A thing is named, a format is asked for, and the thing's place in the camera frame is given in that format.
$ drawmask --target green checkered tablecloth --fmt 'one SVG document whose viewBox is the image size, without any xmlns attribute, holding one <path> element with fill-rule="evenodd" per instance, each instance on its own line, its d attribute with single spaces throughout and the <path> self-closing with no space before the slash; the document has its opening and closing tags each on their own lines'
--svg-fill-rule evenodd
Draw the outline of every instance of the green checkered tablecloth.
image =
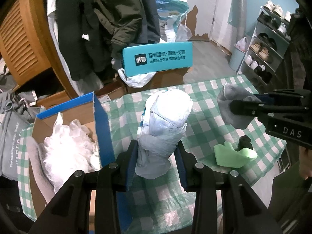
<svg viewBox="0 0 312 234">
<path fill-rule="evenodd" d="M 213 146 L 222 144 L 225 140 L 237 145 L 238 139 L 244 134 L 252 139 L 258 158 L 237 170 L 250 185 L 253 185 L 273 167 L 286 142 L 267 135 L 265 127 L 257 119 L 254 119 L 245 130 L 226 126 L 216 102 L 216 97 L 226 82 L 241 85 L 248 91 L 257 93 L 243 75 L 164 89 L 178 88 L 188 93 L 193 100 L 193 109 L 187 120 L 186 136 L 182 138 L 182 142 L 186 151 L 193 153 L 198 162 L 206 164 L 215 171 L 228 172 L 229 168 L 216 164 Z M 110 120 L 116 157 L 120 152 L 127 150 L 132 139 L 136 139 L 145 102 L 150 95 L 159 90 L 133 93 L 102 104 Z M 25 137 L 31 134 L 31 130 L 32 128 L 29 128 L 21 134 L 18 185 L 23 211 L 35 220 L 29 188 L 28 154 L 25 152 Z M 174 156 L 169 159 L 171 168 L 161 177 L 147 180 L 135 175 L 132 187 L 126 193 L 133 215 L 133 222 L 127 234 L 166 233 L 191 225 L 195 193 L 183 191 Z M 220 213 L 220 193 L 217 195 Z"/>
</svg>

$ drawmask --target metal screw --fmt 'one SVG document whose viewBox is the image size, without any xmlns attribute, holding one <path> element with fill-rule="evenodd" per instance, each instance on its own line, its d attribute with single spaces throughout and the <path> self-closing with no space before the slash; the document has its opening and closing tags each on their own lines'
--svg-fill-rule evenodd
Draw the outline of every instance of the metal screw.
<svg viewBox="0 0 312 234">
<path fill-rule="evenodd" d="M 118 164 L 117 164 L 116 162 L 110 163 L 110 164 L 108 165 L 108 167 L 109 167 L 110 169 L 115 169 L 117 166 L 118 166 Z"/>
<path fill-rule="evenodd" d="M 74 172 L 74 176 L 75 177 L 80 177 L 82 174 L 83 174 L 82 170 L 77 170 L 77 171 Z"/>
<path fill-rule="evenodd" d="M 233 177 L 237 177 L 237 176 L 238 176 L 238 171 L 232 170 L 232 171 L 230 171 L 230 174 L 231 174 Z"/>
<path fill-rule="evenodd" d="M 196 163 L 196 164 L 195 164 L 195 167 L 196 167 L 197 169 L 202 169 L 202 168 L 204 168 L 204 164 L 203 164 L 203 163 Z"/>
</svg>

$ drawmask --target gray sock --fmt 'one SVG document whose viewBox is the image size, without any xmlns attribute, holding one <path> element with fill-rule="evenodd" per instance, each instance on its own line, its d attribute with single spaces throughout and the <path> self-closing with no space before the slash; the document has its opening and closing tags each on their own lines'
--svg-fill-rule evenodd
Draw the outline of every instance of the gray sock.
<svg viewBox="0 0 312 234">
<path fill-rule="evenodd" d="M 230 103 L 233 100 L 259 101 L 252 93 L 241 86 L 226 83 L 217 97 L 221 117 L 226 125 L 232 125 L 236 129 L 246 129 L 253 117 L 236 115 L 230 111 Z"/>
</svg>

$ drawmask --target green silicone mitt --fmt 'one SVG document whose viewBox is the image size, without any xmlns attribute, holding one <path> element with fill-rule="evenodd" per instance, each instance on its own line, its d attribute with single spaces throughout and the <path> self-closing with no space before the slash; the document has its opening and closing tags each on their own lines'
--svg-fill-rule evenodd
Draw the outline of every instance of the green silicone mitt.
<svg viewBox="0 0 312 234">
<path fill-rule="evenodd" d="M 213 149 L 216 163 L 225 167 L 240 168 L 258 157 L 257 152 L 252 149 L 242 148 L 240 151 L 235 151 L 230 142 L 213 146 Z"/>
</svg>

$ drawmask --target jacket sleeve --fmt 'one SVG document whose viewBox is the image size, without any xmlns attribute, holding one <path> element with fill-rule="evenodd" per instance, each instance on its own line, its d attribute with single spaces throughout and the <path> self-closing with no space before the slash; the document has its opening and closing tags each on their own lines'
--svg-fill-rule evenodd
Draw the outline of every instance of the jacket sleeve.
<svg viewBox="0 0 312 234">
<path fill-rule="evenodd" d="M 119 52 L 133 42 L 142 27 L 142 5 L 140 0 L 109 0 L 118 20 L 111 40 L 112 57 L 120 58 Z"/>
</svg>

